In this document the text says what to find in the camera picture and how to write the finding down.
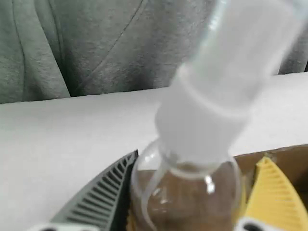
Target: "gray hoodie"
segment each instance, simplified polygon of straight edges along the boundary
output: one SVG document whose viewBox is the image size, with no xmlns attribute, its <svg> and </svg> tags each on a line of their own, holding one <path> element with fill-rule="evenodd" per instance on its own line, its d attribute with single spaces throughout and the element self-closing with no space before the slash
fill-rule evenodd
<svg viewBox="0 0 308 231">
<path fill-rule="evenodd" d="M 168 86 L 215 0 L 1 0 L 0 103 Z M 280 73 L 302 72 L 303 32 Z"/>
</svg>

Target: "white plastic tab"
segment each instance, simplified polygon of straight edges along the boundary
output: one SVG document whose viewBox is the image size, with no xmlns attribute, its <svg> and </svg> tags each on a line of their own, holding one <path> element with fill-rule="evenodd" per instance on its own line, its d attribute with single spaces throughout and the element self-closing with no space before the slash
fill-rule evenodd
<svg viewBox="0 0 308 231">
<path fill-rule="evenodd" d="M 233 231 L 283 231 L 283 230 L 270 225 L 266 225 L 256 219 L 245 217 L 238 221 Z"/>
<path fill-rule="evenodd" d="M 83 224 L 58 224 L 58 223 L 46 223 L 39 224 L 27 231 L 100 231 L 98 227 L 92 225 L 83 225 Z"/>
</svg>

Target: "clear plastic bottle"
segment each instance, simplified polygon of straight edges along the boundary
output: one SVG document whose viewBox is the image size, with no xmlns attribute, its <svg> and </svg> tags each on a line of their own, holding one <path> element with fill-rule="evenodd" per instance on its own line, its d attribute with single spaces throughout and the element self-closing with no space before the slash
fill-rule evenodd
<svg viewBox="0 0 308 231">
<path fill-rule="evenodd" d="M 160 140 L 139 158 L 131 176 L 136 231 L 232 230 L 242 193 L 233 158 L 219 166 L 177 163 Z"/>
<path fill-rule="evenodd" d="M 159 139 L 131 175 L 136 231 L 230 231 L 241 176 L 228 148 L 307 15 L 306 0 L 221 0 L 196 55 L 177 70 Z"/>
</svg>

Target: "bottle neck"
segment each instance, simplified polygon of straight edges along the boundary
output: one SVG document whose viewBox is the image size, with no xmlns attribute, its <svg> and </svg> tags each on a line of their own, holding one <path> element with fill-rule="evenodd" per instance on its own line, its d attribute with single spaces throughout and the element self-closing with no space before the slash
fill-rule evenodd
<svg viewBox="0 0 308 231">
<path fill-rule="evenodd" d="M 187 159 L 182 161 L 180 157 L 175 152 L 169 150 L 160 139 L 158 140 L 158 149 L 162 161 L 169 171 L 173 175 L 186 179 L 204 178 L 215 172 L 223 162 L 229 161 L 227 158 L 220 162 L 217 161 L 211 164 L 203 163 L 202 160 L 199 162 Z"/>
</svg>

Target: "brown cardboard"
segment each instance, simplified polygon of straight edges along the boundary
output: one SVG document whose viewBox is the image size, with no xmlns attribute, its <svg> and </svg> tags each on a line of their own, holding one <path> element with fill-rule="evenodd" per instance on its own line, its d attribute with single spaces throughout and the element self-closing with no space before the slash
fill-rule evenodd
<svg viewBox="0 0 308 231">
<path fill-rule="evenodd" d="M 255 169 L 256 163 L 265 155 L 270 156 L 276 162 L 308 208 L 308 145 L 243 154 L 236 156 L 235 159 L 243 175 L 252 175 L 250 173 Z M 131 224 L 133 220 L 128 218 L 128 231 L 134 230 L 130 227 Z"/>
</svg>

